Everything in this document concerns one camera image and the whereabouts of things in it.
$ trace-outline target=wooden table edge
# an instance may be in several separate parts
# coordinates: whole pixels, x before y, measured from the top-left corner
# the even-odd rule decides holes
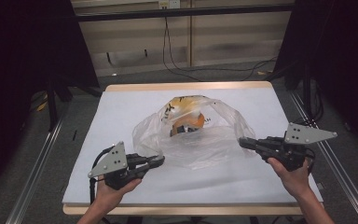
[[[218,90],[246,88],[272,88],[272,85],[267,81],[117,84],[107,86],[105,91]]]
[[[63,205],[66,215],[84,215],[87,206]],[[197,206],[118,206],[108,215],[121,216],[301,216],[301,209],[296,203],[263,205],[206,205]]]

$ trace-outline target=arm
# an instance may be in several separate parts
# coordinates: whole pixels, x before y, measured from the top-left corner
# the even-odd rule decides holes
[[[124,194],[133,191],[141,182],[141,179],[135,179],[122,189],[115,190],[106,186],[104,181],[99,181],[95,201],[77,224],[98,223],[107,213],[118,206]]]
[[[307,160],[304,161],[303,167],[292,172],[288,172],[284,166],[274,158],[269,158],[268,163],[281,179],[286,190],[296,198],[304,218],[309,224],[334,223],[310,188]]]

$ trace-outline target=gray floor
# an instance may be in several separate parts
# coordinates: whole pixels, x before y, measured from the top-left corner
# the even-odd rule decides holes
[[[249,68],[253,63],[222,64],[219,68]],[[269,64],[258,70],[270,70]],[[249,72],[228,71],[196,71],[187,73],[202,81],[230,81],[242,80]],[[260,80],[262,76],[253,75],[248,80]],[[116,77],[100,77],[101,90],[110,84],[124,83],[161,83],[195,81],[189,77],[177,76],[169,71],[144,72]],[[290,94],[285,90],[282,79],[272,82],[280,99],[283,110],[290,121],[300,116],[294,106]],[[34,196],[29,203],[22,223],[75,223],[79,217],[67,216],[62,211],[62,196],[72,172],[76,157],[88,132],[93,116],[96,112],[99,98],[90,96],[83,91],[72,89],[74,99],[70,103],[58,102],[59,111],[65,111],[62,128],[48,157]],[[324,116],[318,122],[321,129],[338,132],[339,138],[329,141],[339,161],[349,177],[358,188],[358,136],[348,132],[344,121],[337,111],[324,100]],[[0,223],[5,223],[14,206],[23,185],[27,181],[38,153],[48,136],[48,111],[32,112],[28,118],[21,139],[21,144],[0,176]],[[321,189],[324,206],[336,223],[358,223],[358,215],[343,188],[337,182],[333,172],[324,159],[321,151],[315,148],[317,162],[313,175],[317,183],[323,183]],[[110,217],[112,220],[125,221],[126,217]],[[260,223],[271,223],[275,217],[261,217]],[[284,217],[277,223],[289,223]]]

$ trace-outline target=wall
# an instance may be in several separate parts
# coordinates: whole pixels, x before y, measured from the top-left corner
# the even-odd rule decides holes
[[[183,7],[288,4],[294,0],[182,0]],[[76,14],[158,9],[158,1],[72,0]],[[168,18],[172,57],[178,66],[241,63],[278,55],[290,12]],[[98,76],[164,69],[162,18],[80,23]],[[167,55],[166,64],[172,66]],[[107,62],[110,52],[112,64]]]

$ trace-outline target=white paper sheet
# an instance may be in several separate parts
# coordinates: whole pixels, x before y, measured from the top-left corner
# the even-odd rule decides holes
[[[219,99],[240,111],[257,139],[283,136],[287,129],[287,118],[272,88],[104,92],[62,202],[89,203],[87,174],[97,155],[119,141],[124,141],[126,152],[132,153],[131,134],[139,122],[159,111],[175,96],[196,94]],[[143,183],[127,194],[122,203],[295,202],[272,168],[258,155],[246,158],[238,143],[233,143],[232,148],[230,159],[213,167],[192,171],[165,163],[150,170]],[[322,196],[311,175],[310,185],[321,202]]]

